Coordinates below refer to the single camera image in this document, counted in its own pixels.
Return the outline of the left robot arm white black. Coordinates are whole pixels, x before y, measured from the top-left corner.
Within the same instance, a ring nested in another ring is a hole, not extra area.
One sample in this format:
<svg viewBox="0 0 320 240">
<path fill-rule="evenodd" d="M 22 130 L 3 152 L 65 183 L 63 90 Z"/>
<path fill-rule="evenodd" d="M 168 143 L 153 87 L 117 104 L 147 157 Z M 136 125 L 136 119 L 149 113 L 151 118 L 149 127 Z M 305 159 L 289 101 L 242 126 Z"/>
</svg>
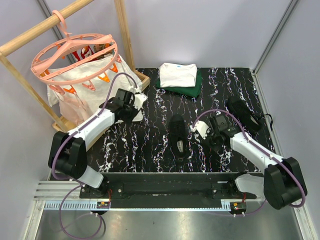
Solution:
<svg viewBox="0 0 320 240">
<path fill-rule="evenodd" d="M 144 93 L 120 88 L 81 125 L 68 132 L 55 133 L 48 159 L 54 177 L 60 179 L 57 174 L 63 174 L 90 186 L 95 197 L 103 198 L 108 193 L 106 178 L 88 165 L 87 151 L 115 123 L 135 121 L 147 98 Z"/>
</svg>

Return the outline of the black canvas sneaker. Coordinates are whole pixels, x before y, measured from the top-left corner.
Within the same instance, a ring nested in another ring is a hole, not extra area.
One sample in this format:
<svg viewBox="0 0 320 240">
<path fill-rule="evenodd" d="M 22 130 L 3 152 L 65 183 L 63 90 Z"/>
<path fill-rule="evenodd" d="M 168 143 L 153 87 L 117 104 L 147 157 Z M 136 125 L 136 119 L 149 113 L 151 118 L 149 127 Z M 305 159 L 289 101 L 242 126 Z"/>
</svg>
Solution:
<svg viewBox="0 0 320 240">
<path fill-rule="evenodd" d="M 168 135 L 174 156 L 182 160 L 187 155 L 187 129 L 182 115 L 175 114 L 168 124 Z"/>
</svg>

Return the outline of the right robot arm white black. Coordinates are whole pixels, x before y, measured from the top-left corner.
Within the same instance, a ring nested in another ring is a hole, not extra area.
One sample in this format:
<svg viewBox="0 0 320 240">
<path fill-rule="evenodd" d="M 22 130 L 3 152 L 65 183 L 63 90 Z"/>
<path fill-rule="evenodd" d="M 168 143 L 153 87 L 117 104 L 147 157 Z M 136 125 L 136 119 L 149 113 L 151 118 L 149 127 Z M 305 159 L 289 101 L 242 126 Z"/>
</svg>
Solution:
<svg viewBox="0 0 320 240">
<path fill-rule="evenodd" d="M 253 140 L 239 126 L 229 125 L 223 115 L 210 118 L 209 124 L 197 121 L 194 131 L 201 137 L 201 143 L 218 151 L 230 147 L 253 163 L 263 174 L 255 176 L 242 173 L 227 185 L 228 195 L 239 198 L 244 193 L 263 197 L 276 210 L 294 206 L 296 201 L 306 201 L 308 190 L 299 162 L 285 158 L 268 150 Z"/>
</svg>

